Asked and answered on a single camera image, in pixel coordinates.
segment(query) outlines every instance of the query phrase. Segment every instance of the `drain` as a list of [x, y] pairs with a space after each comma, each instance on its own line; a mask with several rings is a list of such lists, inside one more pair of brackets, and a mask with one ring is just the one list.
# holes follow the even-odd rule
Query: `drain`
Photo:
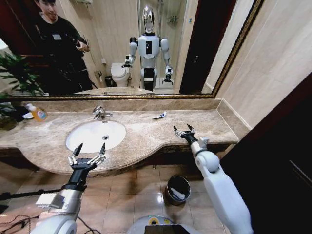
[[108, 138], [109, 138], [109, 135], [105, 135], [102, 137], [102, 140], [108, 140]]

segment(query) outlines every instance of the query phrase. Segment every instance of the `dark wood door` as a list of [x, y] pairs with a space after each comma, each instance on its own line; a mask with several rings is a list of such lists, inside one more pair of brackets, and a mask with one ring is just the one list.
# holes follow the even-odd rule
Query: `dark wood door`
[[311, 87], [312, 73], [221, 160], [255, 234], [311, 229]]
[[199, 94], [229, 23], [236, 0], [199, 0], [181, 94]]

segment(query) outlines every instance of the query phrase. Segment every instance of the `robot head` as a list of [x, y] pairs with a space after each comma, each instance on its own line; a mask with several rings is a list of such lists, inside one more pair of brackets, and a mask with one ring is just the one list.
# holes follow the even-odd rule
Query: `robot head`
[[144, 22], [145, 32], [152, 33], [154, 26], [154, 12], [150, 6], [146, 6], [142, 13], [142, 18]]

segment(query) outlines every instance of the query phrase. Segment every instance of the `potted plant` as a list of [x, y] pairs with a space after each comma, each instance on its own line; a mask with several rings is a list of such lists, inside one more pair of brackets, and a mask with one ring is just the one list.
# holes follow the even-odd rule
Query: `potted plant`
[[0, 54], [0, 77], [12, 80], [9, 82], [9, 85], [13, 85], [12, 90], [33, 96], [43, 95], [43, 90], [36, 81], [39, 76], [32, 73], [25, 59], [26, 57], [7, 52], [4, 56]]
[[9, 113], [15, 111], [15, 108], [10, 102], [2, 102], [1, 100], [7, 98], [8, 94], [0, 94], [0, 130], [11, 130], [17, 122], [9, 116]]

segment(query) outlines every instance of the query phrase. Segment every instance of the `hand soap bottle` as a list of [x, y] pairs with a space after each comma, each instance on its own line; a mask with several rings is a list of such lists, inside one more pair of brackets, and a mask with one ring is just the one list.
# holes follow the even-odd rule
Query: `hand soap bottle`
[[47, 118], [47, 114], [43, 110], [33, 106], [33, 104], [27, 104], [26, 107], [33, 114], [35, 120], [44, 121]]

